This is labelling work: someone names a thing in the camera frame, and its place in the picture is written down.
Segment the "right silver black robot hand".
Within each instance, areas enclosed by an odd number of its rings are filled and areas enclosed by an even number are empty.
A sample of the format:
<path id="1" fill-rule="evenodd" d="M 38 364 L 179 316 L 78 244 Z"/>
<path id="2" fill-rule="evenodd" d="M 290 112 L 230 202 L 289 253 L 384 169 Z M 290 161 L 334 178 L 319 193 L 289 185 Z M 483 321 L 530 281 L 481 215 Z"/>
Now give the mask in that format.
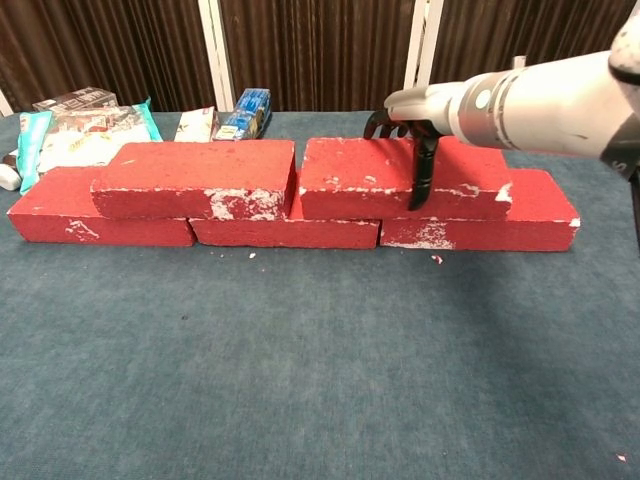
<path id="1" fill-rule="evenodd" d="M 407 209 L 419 210 L 428 200 L 439 140 L 452 135 L 449 105 L 461 82 L 417 86 L 390 94 L 380 110 L 374 111 L 364 127 L 363 138 L 376 131 L 380 138 L 410 135 L 413 139 L 413 183 Z"/>

